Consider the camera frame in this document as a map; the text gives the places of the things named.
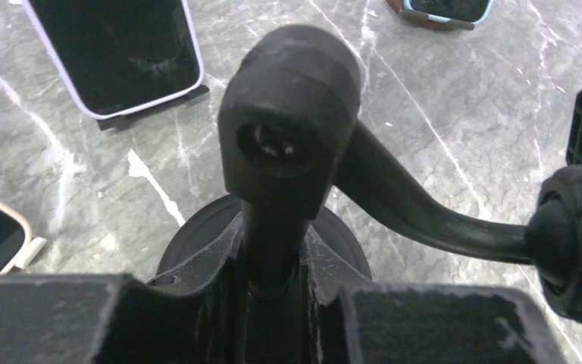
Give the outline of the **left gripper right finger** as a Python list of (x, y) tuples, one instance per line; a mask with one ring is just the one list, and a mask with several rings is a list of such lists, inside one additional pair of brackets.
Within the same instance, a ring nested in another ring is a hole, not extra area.
[(308, 363), (561, 363), (546, 320), (506, 287), (378, 284), (305, 238)]

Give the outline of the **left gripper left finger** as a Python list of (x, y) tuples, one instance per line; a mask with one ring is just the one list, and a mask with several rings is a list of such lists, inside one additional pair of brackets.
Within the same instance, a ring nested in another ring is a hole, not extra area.
[(0, 275), (0, 363), (243, 362), (242, 222), (147, 283)]

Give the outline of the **black round base phone stand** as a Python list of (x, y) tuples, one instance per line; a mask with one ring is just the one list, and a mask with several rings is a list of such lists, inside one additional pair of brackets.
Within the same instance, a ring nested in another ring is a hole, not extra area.
[(350, 50), (314, 27), (266, 35), (242, 60), (218, 114), (224, 179), (242, 203), (251, 292), (288, 290), (310, 223), (332, 187), (385, 227), (449, 253), (534, 266), (546, 301), (582, 323), (582, 161), (542, 185), (527, 225), (461, 215), (433, 199), (359, 121)]

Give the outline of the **phone with lilac case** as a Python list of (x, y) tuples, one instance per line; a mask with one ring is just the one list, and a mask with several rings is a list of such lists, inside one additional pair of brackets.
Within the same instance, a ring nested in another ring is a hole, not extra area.
[(22, 5), (78, 109), (91, 118), (132, 115), (202, 84), (202, 54), (185, 1)]

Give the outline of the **phone with light blue case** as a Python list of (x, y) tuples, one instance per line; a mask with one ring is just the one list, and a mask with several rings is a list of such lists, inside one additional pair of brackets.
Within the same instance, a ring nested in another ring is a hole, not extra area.
[(476, 25), (487, 17), (493, 3), (493, 0), (405, 0), (403, 8), (424, 13), (429, 20), (439, 23), (460, 20)]

